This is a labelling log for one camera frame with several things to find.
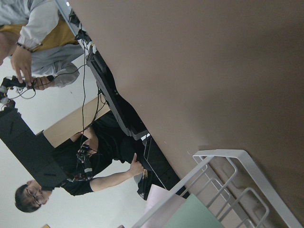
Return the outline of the green cup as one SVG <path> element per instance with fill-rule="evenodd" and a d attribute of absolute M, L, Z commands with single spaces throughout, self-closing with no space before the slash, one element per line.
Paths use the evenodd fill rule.
<path fill-rule="evenodd" d="M 223 228 L 209 209 L 191 194 L 164 225 L 164 228 Z"/>

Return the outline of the pink cup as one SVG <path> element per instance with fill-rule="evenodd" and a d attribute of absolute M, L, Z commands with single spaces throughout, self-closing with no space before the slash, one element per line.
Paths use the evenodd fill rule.
<path fill-rule="evenodd" d="M 168 190 L 153 184 L 150 188 L 144 212 L 148 212 L 159 201 L 163 202 L 163 198 L 168 192 Z M 157 211 L 157 213 L 160 215 L 172 216 L 184 202 L 185 199 L 183 197 L 175 194 Z"/>

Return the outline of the person in black shirt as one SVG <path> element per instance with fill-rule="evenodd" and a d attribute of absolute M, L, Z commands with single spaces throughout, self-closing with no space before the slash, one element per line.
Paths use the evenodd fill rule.
<path fill-rule="evenodd" d="M 92 176 L 85 174 L 85 166 L 77 158 L 76 153 L 81 148 L 87 149 L 86 154 L 92 165 Z M 116 186 L 125 180 L 142 174 L 149 165 L 143 157 L 144 145 L 128 137 L 120 128 L 111 111 L 107 112 L 84 132 L 79 132 L 57 147 L 55 161 L 68 175 L 59 187 L 72 196 L 97 192 Z M 127 171 L 98 177 L 113 161 L 127 162 Z"/>

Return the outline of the black monitor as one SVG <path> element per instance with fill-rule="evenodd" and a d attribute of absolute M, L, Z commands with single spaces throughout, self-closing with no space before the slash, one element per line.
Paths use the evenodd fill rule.
<path fill-rule="evenodd" d="M 42 187 L 51 191 L 67 180 L 67 175 L 54 160 L 54 147 L 42 133 L 35 135 L 16 108 L 0 113 L 0 138 Z"/>

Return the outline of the person in grey jacket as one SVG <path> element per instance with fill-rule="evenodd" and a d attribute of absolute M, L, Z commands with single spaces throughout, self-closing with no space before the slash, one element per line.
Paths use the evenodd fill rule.
<path fill-rule="evenodd" d="M 9 57 L 19 83 L 38 90 L 76 81 L 83 53 L 52 0 L 0 2 L 0 59 Z"/>

